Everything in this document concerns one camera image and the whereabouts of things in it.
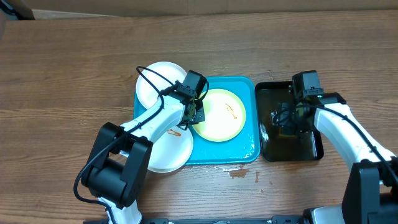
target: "wood grain surface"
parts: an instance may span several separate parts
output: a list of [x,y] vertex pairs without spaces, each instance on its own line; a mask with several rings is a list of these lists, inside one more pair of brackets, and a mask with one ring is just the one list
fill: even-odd
[[[99,128],[132,119],[134,68],[158,61],[255,84],[318,70],[326,92],[340,93],[398,154],[398,11],[8,22],[0,42],[0,223],[105,217],[103,207],[74,197],[73,181]],[[246,218],[339,204],[348,169],[323,143],[320,161],[259,157],[148,172],[139,209],[146,217]]]

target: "yellow plate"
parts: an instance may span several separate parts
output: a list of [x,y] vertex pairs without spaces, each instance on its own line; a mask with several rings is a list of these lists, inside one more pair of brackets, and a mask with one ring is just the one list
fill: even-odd
[[204,139],[227,141],[242,131],[246,110],[241,99],[234,93],[222,89],[209,90],[203,99],[203,107],[206,120],[193,125],[193,128]]

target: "white plate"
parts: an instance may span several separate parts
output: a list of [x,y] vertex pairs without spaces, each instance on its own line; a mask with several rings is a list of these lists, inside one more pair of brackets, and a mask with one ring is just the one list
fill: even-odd
[[209,90],[203,99],[203,108],[205,121],[193,125],[193,128],[204,139],[227,141],[242,131],[246,110],[234,93],[222,89]]
[[192,149],[191,131],[173,127],[164,133],[152,147],[148,169],[158,173],[175,171],[188,161]]
[[[163,75],[173,84],[176,80],[182,83],[184,78],[187,76],[186,71],[182,69],[182,67],[172,62],[156,62],[152,65],[149,65],[147,68]],[[143,70],[142,74],[145,75],[145,77],[147,77],[149,81],[151,81],[156,88],[158,88],[159,91],[170,86],[169,82],[148,70]],[[158,97],[156,91],[141,76],[139,76],[137,79],[136,91],[138,100],[145,109],[149,109],[156,103]]]

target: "brown stain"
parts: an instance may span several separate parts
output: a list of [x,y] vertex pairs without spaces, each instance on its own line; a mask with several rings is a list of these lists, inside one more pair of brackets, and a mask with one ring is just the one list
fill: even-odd
[[226,109],[232,114],[232,116],[234,116],[234,119],[237,119],[238,117],[235,116],[234,110],[232,110],[232,107],[230,105],[228,105],[227,103],[225,103],[225,105],[228,106]]
[[259,182],[259,176],[260,176],[260,172],[256,172],[256,180],[255,180],[256,183]]
[[174,136],[178,136],[178,137],[181,136],[181,133],[178,133],[178,132],[174,131],[173,129],[167,130],[167,133],[168,133],[168,134],[172,134],[172,135],[174,135]]
[[229,176],[231,176],[232,179],[235,177],[244,178],[246,174],[249,172],[249,169],[243,169],[243,167],[244,165],[240,165],[240,169],[230,171]]

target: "blue tray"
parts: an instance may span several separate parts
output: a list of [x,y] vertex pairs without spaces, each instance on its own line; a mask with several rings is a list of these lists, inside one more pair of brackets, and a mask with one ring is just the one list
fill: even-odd
[[[209,89],[224,89],[238,96],[246,109],[246,122],[242,131],[229,141],[211,142],[193,135],[193,151],[186,165],[231,164],[254,161],[260,154],[259,122],[257,118],[254,84],[246,77],[207,77]],[[134,118],[145,112],[137,95],[134,97]]]

